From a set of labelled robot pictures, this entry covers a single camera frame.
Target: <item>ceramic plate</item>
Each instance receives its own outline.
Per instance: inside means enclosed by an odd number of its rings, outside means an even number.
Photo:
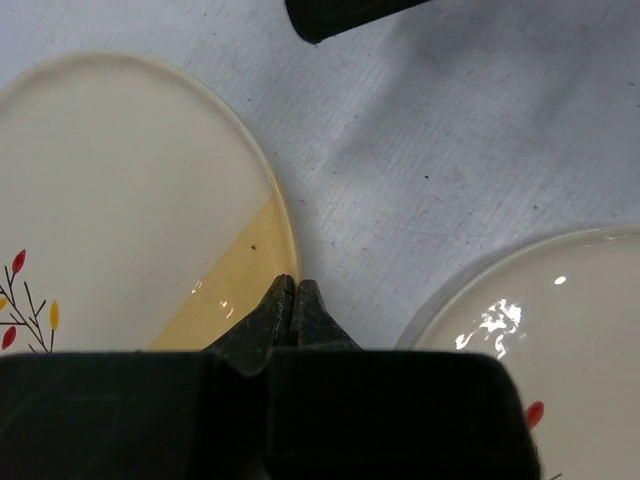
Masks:
[[[553,238],[470,282],[415,346],[504,363],[545,479],[635,478],[639,286],[640,226]]]
[[[281,190],[236,115],[129,53],[0,94],[3,353],[200,349],[299,274]]]

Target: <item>yellow leaf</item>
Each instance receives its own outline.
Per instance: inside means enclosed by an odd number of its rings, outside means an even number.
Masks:
[[[55,300],[51,304],[49,322],[51,323],[51,330],[55,332],[58,329],[58,324],[60,323],[60,310],[58,309],[58,302]]]

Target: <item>white table surface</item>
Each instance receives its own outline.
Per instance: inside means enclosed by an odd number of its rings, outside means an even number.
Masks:
[[[270,155],[330,312],[387,348],[496,252],[640,222],[639,26],[637,0],[437,0],[313,47],[283,0],[2,0],[0,86],[88,48],[198,77]]]

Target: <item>plate rim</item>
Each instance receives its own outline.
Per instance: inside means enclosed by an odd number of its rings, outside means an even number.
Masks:
[[[195,90],[196,93],[204,95],[219,109],[221,115],[237,129],[242,139],[247,142],[248,148],[258,160],[263,173],[271,184],[272,191],[277,197],[278,210],[280,213],[279,216],[283,222],[285,230],[284,233],[290,247],[290,255],[292,257],[290,260],[292,261],[292,265],[295,270],[294,272],[291,272],[291,274],[296,281],[300,280],[302,278],[302,259],[300,255],[298,237],[295,233],[295,224],[293,222],[291,209],[284,189],[275,174],[275,170],[271,165],[271,162],[249,128],[245,125],[239,115],[231,108],[231,106],[229,106],[222,97],[213,91],[213,89],[209,88],[203,81],[199,80],[194,75],[191,75],[186,70],[161,58],[133,51],[117,49],[76,50],[47,58],[18,74],[17,77],[10,80],[7,85],[0,89],[0,105],[6,102],[7,99],[22,88],[23,85],[27,84],[32,79],[36,79],[42,73],[46,73],[47,70],[68,68],[73,66],[75,63],[95,59],[135,61],[143,68],[164,71],[172,75],[174,78],[184,82],[189,88]]]
[[[446,311],[451,308],[451,306],[457,302],[460,297],[465,295],[469,290],[474,288],[478,283],[482,282],[486,277],[494,274],[497,270],[504,267],[505,264],[512,262],[520,257],[526,256],[530,254],[532,251],[551,247],[554,244],[564,243],[572,240],[576,240],[581,237],[589,237],[593,235],[607,235],[611,234],[614,237],[623,237],[629,234],[635,234],[640,236],[640,223],[629,223],[629,224],[621,224],[621,225],[608,225],[608,226],[599,226],[599,227],[591,227],[591,228],[583,228],[578,230],[570,230],[568,232],[545,236],[542,239],[536,241],[527,242],[524,246],[516,248],[515,250],[507,253],[505,255],[499,256],[497,260],[491,262],[488,266],[482,268],[477,274],[472,275],[470,279],[462,283],[460,288],[454,290],[452,296],[444,298],[437,306],[433,309],[433,313],[428,316],[426,320],[423,320],[423,324],[419,327],[415,328],[416,333],[412,335],[409,339],[405,341],[408,343],[408,346],[411,350],[424,350],[425,346],[419,346],[419,343],[425,336],[427,336],[427,332],[435,327],[439,322],[442,321],[444,314]],[[418,309],[416,314],[414,315],[414,319],[417,319],[421,316],[428,315],[428,307],[431,303],[430,299]]]

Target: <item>yellow section of plate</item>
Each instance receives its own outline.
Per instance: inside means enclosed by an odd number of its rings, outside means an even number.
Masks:
[[[200,350],[250,313],[273,279],[299,277],[279,198],[272,196],[214,270],[199,282],[151,350]]]

